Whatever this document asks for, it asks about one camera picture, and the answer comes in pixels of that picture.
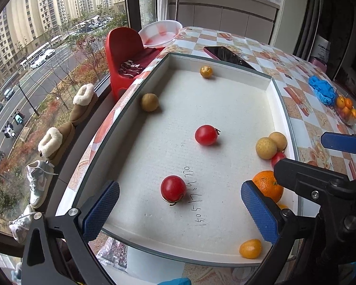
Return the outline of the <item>blue gloved hand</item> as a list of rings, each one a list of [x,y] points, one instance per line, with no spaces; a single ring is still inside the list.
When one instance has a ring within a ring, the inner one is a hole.
[[[158,283],[157,285],[192,285],[192,282],[187,277],[181,277],[177,279],[166,280]]]

